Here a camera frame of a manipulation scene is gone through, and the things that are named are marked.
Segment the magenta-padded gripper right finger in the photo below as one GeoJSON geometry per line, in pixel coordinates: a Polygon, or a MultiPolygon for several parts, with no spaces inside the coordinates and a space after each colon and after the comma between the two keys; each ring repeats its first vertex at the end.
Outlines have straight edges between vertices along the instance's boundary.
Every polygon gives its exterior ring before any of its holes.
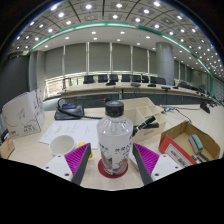
{"type": "Polygon", "coordinates": [[[133,155],[144,185],[150,184],[182,169],[167,154],[158,155],[137,143],[133,144],[133,155]]]}

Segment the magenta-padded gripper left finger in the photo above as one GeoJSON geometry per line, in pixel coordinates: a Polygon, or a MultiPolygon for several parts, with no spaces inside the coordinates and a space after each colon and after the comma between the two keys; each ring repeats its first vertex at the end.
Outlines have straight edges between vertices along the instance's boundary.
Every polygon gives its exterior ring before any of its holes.
{"type": "Polygon", "coordinates": [[[43,170],[80,185],[90,154],[91,144],[87,143],[67,155],[55,156],[43,167],[43,170]]]}

